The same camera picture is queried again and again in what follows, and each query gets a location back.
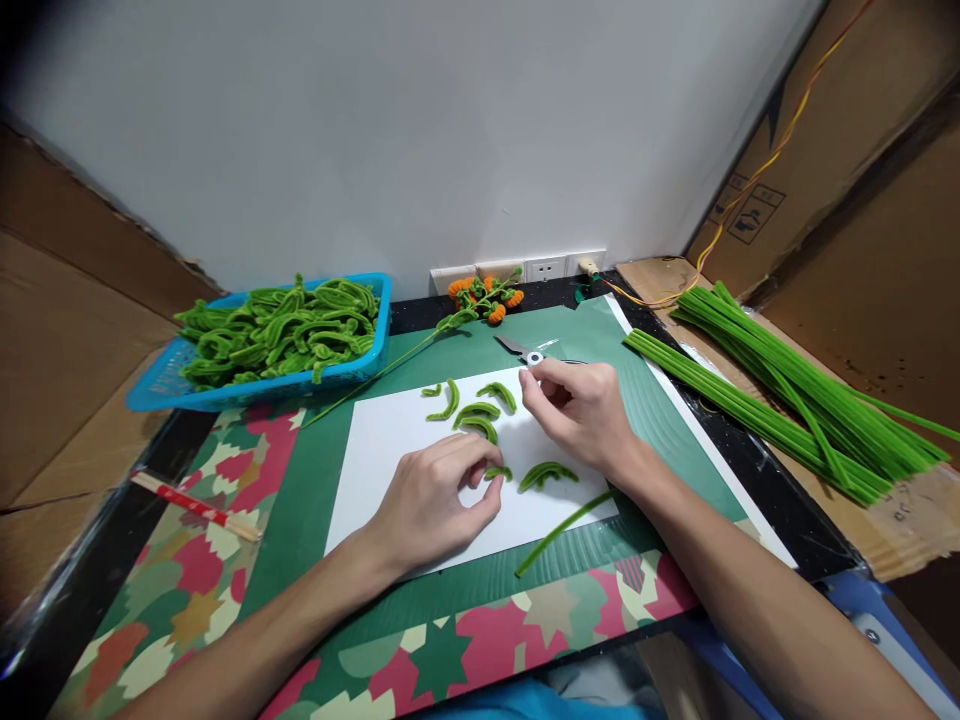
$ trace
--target red label on chopstick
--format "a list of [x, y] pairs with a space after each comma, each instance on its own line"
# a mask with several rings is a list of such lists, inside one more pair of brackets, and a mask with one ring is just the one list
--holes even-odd
[[192, 497], [188, 497], [187, 495], [174, 490], [169, 485], [160, 485], [160, 487], [157, 488], [157, 495], [162, 497], [164, 500], [169, 500], [174, 505], [179, 505], [180, 507], [186, 508], [192, 513], [196, 513], [202, 518], [211, 520], [217, 525], [226, 525], [227, 520], [230, 519], [230, 516], [222, 510], [217, 510], [215, 507], [211, 507], [205, 502], [200, 502]]

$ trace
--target forearm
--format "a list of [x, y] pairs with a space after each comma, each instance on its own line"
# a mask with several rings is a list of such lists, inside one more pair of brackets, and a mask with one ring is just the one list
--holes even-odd
[[355, 534], [262, 610], [230, 629], [118, 717], [256, 717], [304, 656], [395, 579]]
[[648, 446], [638, 448], [615, 481], [656, 526], [711, 619], [782, 712], [930, 716], [825, 598], [710, 507]]

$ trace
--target blue cloth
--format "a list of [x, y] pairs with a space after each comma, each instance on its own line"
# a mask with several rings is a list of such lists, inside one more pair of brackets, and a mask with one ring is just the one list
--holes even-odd
[[426, 713], [430, 720], [666, 720], [655, 708], [627, 705], [602, 707], [567, 700], [546, 685], [527, 679], [491, 690], [480, 690]]

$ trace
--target hand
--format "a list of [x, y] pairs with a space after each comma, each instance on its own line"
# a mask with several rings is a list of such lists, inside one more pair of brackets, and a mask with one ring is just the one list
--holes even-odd
[[488, 461], [503, 465], [503, 455], [475, 433], [451, 435], [404, 455], [377, 514], [358, 531], [367, 551], [401, 577], [465, 548], [500, 512], [502, 475], [473, 507], [465, 508], [457, 495], [464, 484], [479, 487]]
[[636, 481], [630, 471], [653, 451], [633, 434], [617, 371], [610, 365], [547, 358], [522, 369], [520, 385], [524, 406], [560, 447], [623, 490], [625, 483]]

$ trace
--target camouflage pattern mat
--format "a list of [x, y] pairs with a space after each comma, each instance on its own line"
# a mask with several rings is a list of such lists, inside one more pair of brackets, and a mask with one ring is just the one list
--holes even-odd
[[[303, 418], [269, 407], [223, 413], [181, 487], [265, 528]], [[107, 718], [223, 635], [258, 549], [168, 507], [52, 715]], [[672, 558], [650, 550], [330, 657], [321, 651], [262, 717], [403, 715], [697, 604]]]

